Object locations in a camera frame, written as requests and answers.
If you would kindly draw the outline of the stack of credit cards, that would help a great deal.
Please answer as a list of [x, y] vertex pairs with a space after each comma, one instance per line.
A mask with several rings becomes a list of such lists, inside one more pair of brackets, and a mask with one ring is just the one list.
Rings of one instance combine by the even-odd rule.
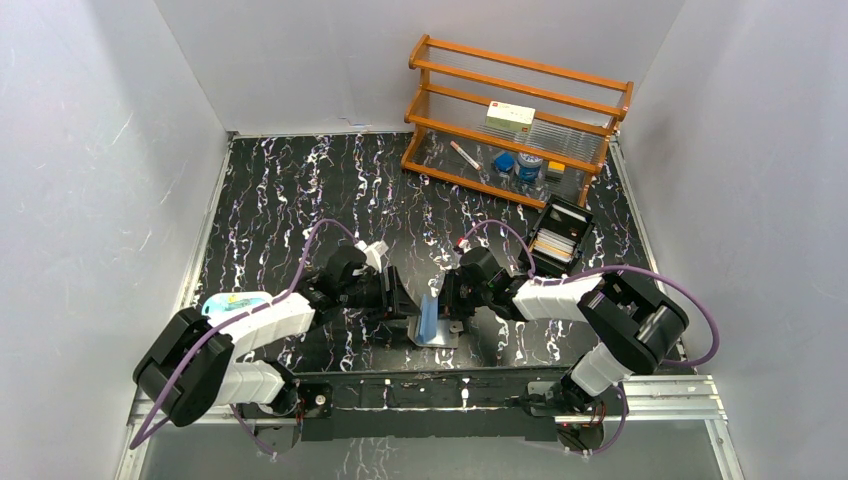
[[551, 203], [531, 234], [530, 251], [568, 264], [576, 259], [589, 232], [591, 217], [579, 209]]

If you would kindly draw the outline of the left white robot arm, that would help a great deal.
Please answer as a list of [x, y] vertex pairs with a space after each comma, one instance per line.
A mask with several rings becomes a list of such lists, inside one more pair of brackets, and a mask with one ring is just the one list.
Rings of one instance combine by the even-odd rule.
[[420, 314], [396, 267], [382, 257], [384, 242], [343, 245], [324, 267], [303, 271], [293, 293], [233, 311], [236, 322], [193, 308], [178, 311], [139, 361], [133, 380], [177, 427], [217, 406], [256, 404], [275, 416], [304, 406], [299, 379], [271, 360], [246, 354], [327, 323], [340, 309], [377, 321]]

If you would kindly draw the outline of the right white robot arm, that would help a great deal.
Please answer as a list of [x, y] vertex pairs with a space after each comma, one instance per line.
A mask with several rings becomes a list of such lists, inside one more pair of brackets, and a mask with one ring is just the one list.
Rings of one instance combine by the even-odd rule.
[[598, 344], [543, 395], [577, 414], [590, 413], [607, 389], [630, 376], [653, 374], [689, 325], [683, 309], [640, 269], [624, 265], [560, 279], [513, 275], [488, 249], [475, 247], [445, 273], [437, 311], [462, 321], [481, 307], [503, 320], [591, 327]]

